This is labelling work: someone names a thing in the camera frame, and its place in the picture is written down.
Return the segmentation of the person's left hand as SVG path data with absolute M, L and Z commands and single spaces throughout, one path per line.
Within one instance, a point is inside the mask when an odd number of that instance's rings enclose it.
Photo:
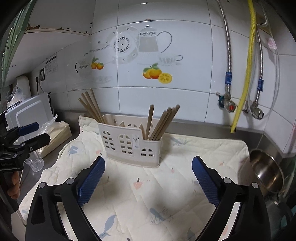
M 11 176 L 12 186 L 8 190 L 8 195 L 13 200 L 16 200 L 20 197 L 20 175 L 19 172 L 14 172 Z

